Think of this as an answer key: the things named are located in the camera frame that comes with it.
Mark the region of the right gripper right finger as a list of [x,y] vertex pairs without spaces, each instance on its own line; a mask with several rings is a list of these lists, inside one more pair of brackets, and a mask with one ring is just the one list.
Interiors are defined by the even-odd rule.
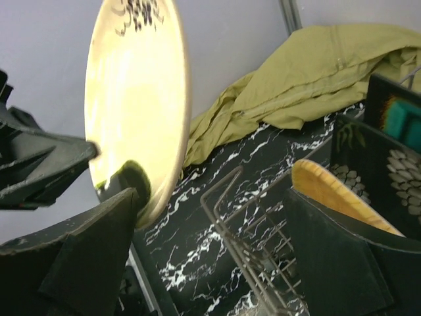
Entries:
[[420,242],[288,189],[284,199],[311,315],[419,315]]

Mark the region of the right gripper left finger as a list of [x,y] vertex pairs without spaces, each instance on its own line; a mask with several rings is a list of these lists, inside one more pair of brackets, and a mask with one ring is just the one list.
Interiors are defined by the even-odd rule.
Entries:
[[139,198],[96,207],[1,245],[2,315],[113,315]]

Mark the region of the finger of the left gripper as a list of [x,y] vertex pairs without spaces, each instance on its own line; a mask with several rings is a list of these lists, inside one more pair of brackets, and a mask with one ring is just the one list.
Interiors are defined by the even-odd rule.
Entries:
[[1,209],[54,204],[97,155],[94,143],[46,132],[29,113],[2,105]]

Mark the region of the woven bamboo basket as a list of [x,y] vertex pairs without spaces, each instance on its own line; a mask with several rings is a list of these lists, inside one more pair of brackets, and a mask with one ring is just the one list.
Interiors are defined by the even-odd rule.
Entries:
[[390,234],[403,236],[369,204],[318,163],[308,159],[296,161],[291,168],[291,180],[295,190],[314,201]]

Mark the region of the black floral square plate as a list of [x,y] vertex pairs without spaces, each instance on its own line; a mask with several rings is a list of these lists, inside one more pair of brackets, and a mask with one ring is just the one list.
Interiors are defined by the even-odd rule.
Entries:
[[335,119],[329,170],[404,236],[420,239],[420,155],[346,115]]

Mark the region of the cream round floral plate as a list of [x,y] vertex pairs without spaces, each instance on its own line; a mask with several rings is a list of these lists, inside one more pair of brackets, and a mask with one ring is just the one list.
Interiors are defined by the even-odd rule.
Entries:
[[87,59],[85,136],[100,200],[127,187],[136,228],[164,211],[182,173],[191,118],[187,45],[173,1],[104,1]]

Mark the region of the teal square ceramic dish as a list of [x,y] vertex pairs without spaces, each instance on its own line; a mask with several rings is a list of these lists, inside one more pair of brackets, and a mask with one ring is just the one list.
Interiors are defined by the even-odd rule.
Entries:
[[420,153],[420,94],[379,74],[370,76],[363,121]]

